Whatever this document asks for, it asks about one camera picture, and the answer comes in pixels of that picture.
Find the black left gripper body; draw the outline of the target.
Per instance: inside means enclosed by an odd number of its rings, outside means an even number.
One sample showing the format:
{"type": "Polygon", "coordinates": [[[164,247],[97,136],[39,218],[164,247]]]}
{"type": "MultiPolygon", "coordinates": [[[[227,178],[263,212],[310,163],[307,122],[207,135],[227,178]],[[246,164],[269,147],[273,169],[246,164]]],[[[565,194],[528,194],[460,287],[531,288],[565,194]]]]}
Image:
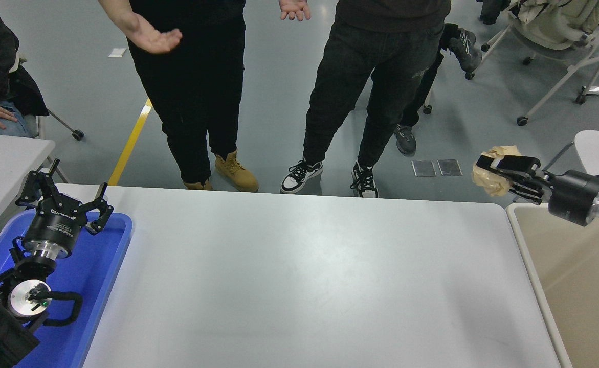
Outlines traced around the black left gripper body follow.
{"type": "Polygon", "coordinates": [[[82,205],[75,198],[42,199],[35,208],[35,216],[23,237],[23,248],[34,248],[38,242],[48,241],[63,248],[74,248],[86,215],[79,211],[82,205]]]}

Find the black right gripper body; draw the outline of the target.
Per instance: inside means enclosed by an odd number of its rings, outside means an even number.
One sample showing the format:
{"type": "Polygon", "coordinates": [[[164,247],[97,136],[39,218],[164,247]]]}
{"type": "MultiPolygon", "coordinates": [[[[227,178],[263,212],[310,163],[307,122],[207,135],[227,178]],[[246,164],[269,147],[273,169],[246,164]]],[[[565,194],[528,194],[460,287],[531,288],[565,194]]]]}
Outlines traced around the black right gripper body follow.
{"type": "Polygon", "coordinates": [[[580,226],[587,226],[591,208],[599,195],[599,177],[568,170],[550,179],[550,214],[580,226]]]}

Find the person's right hand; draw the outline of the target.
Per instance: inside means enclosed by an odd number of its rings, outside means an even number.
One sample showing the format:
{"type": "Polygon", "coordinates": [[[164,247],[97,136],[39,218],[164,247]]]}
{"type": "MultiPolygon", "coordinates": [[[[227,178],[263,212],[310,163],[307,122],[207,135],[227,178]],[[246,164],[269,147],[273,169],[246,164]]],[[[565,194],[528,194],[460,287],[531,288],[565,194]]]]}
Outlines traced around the person's right hand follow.
{"type": "Polygon", "coordinates": [[[124,32],[128,40],[151,54],[171,52],[183,38],[180,30],[158,31],[149,21],[136,13],[132,14],[124,32]]]}

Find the person's left hand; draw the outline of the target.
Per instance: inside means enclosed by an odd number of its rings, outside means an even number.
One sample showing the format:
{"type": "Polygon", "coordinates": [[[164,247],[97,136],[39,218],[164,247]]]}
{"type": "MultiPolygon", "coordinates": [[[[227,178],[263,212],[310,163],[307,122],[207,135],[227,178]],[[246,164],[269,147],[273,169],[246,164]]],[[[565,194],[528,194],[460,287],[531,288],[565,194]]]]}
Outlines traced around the person's left hand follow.
{"type": "Polygon", "coordinates": [[[305,19],[311,19],[311,11],[308,1],[299,0],[279,0],[280,19],[297,20],[299,22],[305,19]]]}

